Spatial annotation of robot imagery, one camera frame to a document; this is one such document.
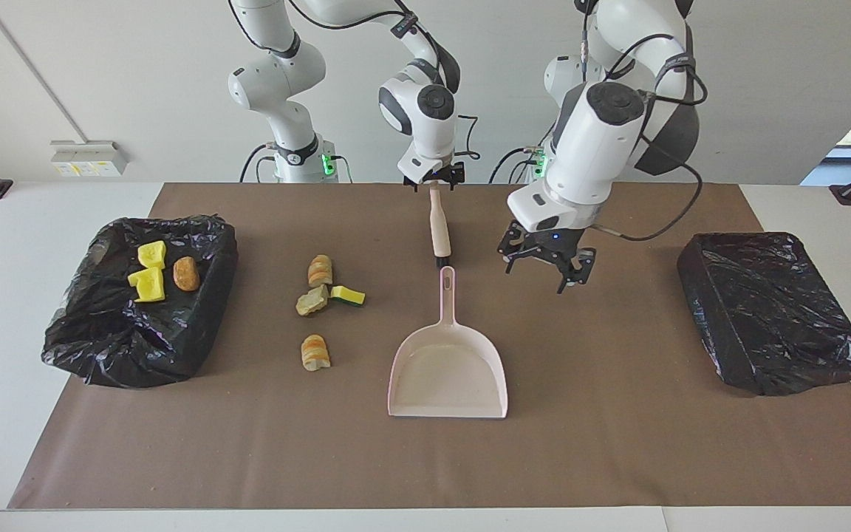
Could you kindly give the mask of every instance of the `power socket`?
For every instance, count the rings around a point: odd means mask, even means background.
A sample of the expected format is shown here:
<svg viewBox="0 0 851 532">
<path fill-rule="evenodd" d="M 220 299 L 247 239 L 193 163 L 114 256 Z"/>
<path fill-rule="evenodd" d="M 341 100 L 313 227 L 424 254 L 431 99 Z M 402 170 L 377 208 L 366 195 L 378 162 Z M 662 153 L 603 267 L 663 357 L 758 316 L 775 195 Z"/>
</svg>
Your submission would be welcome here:
<svg viewBox="0 0 851 532">
<path fill-rule="evenodd" d="M 51 142 L 55 156 L 52 166 L 62 177 L 121 177 L 127 159 L 113 142 Z"/>
</svg>

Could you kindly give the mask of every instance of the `green indicator light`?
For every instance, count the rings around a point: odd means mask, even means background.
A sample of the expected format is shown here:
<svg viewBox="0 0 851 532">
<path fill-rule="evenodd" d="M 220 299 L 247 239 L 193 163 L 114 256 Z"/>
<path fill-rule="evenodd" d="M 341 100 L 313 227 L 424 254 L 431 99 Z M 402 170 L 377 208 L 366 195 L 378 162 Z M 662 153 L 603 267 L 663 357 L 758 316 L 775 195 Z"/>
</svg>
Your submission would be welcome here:
<svg viewBox="0 0 851 532">
<path fill-rule="evenodd" d="M 541 156 L 541 168 L 540 173 L 543 175 L 547 174 L 547 165 L 550 164 L 550 158 L 547 155 Z"/>
<path fill-rule="evenodd" d="M 334 175 L 336 171 L 334 165 L 330 164 L 330 155 L 321 154 L 321 162 L 324 163 L 324 174 Z"/>
</svg>

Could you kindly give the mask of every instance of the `black plastic bag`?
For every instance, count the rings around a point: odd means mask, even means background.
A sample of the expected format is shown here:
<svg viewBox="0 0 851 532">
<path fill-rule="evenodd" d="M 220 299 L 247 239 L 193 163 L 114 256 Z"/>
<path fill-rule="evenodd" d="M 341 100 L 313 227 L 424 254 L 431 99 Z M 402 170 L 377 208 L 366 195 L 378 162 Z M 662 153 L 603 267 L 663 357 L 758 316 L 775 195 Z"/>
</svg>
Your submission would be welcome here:
<svg viewBox="0 0 851 532">
<path fill-rule="evenodd" d="M 137 249 L 166 243 L 166 299 L 134 303 L 127 276 L 142 270 Z M 172 265 L 192 256 L 202 286 L 186 293 Z M 218 216 L 121 218 L 104 226 L 45 331 L 41 360 L 85 383 L 145 388 L 185 381 L 199 371 L 222 323 L 239 262 L 236 230 Z"/>
<path fill-rule="evenodd" d="M 785 396 L 851 380 L 851 323 L 790 233 L 703 233 L 678 259 L 724 383 Z"/>
</svg>

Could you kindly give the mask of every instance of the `white wall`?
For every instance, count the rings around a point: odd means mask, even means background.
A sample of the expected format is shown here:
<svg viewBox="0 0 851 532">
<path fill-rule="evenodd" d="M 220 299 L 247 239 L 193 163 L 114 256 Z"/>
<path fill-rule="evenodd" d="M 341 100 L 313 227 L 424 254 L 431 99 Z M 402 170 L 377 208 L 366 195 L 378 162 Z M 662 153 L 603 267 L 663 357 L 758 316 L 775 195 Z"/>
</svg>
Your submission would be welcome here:
<svg viewBox="0 0 851 532">
<path fill-rule="evenodd" d="M 581 17 L 570 0 L 409 4 L 462 64 L 459 111 L 482 117 L 473 145 L 484 158 L 467 164 L 480 181 L 553 121 L 541 74 L 578 50 Z M 709 181 L 799 183 L 851 127 L 851 3 L 696 0 L 693 11 L 711 98 L 692 162 Z M 227 95 L 227 75 L 259 52 L 223 0 L 0 0 L 0 17 L 85 134 L 125 149 L 125 180 L 233 180 L 269 138 Z M 328 61 L 327 80 L 298 98 L 316 128 L 359 178 L 399 181 L 408 141 L 379 117 L 376 88 L 408 54 L 378 24 L 293 20 Z M 55 179 L 48 142 L 71 135 L 0 35 L 0 175 Z"/>
</svg>

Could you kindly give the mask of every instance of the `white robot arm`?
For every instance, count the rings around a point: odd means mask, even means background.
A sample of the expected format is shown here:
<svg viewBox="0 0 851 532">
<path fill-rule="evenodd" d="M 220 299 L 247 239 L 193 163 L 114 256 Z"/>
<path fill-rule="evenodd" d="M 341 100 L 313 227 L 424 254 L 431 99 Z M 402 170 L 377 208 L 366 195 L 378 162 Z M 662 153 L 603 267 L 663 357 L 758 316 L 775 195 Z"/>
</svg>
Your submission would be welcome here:
<svg viewBox="0 0 851 532">
<path fill-rule="evenodd" d="M 243 33 L 267 54 L 229 75 L 233 100 L 260 112 L 274 134 L 275 175 L 285 183 L 337 181 L 334 145 L 314 132 L 310 112 L 288 101 L 324 79 L 327 65 L 304 43 L 287 17 L 284 0 L 230 0 Z"/>
<path fill-rule="evenodd" d="M 422 27 L 401 0 L 303 0 L 317 19 L 334 27 L 376 21 L 391 28 L 413 56 L 406 66 L 379 88 L 379 106 L 389 125 L 411 136 L 397 167 L 412 185 L 442 179 L 464 181 L 455 154 L 455 97 L 459 64 Z"/>
<path fill-rule="evenodd" d="M 324 79 L 324 58 L 291 28 L 284 0 L 230 0 L 250 40 L 269 50 L 260 61 L 229 78 L 234 100 L 269 118 L 283 181 L 318 181 L 331 172 L 333 146 L 315 134 L 304 106 L 288 98 Z M 401 0 L 303 0 L 314 17 L 290 2 L 313 24 L 343 30 L 377 21 L 391 28 L 414 56 L 379 89 L 380 110 L 396 131 L 412 137 L 398 168 L 413 185 L 442 179 L 464 180 L 462 164 L 452 164 L 455 149 L 455 98 L 459 65 L 419 24 Z"/>
<path fill-rule="evenodd" d="M 547 68 L 561 111 L 544 144 L 540 179 L 507 199 L 516 221 L 499 252 L 509 272 L 514 260 L 533 256 L 561 271 L 558 292 L 586 282 L 595 250 L 577 243 L 612 181 L 627 165 L 658 175 L 688 159 L 698 139 L 694 106 L 703 101 L 694 99 L 700 80 L 685 22 L 690 4 L 578 0 L 587 14 L 586 55 L 558 57 Z"/>
</svg>

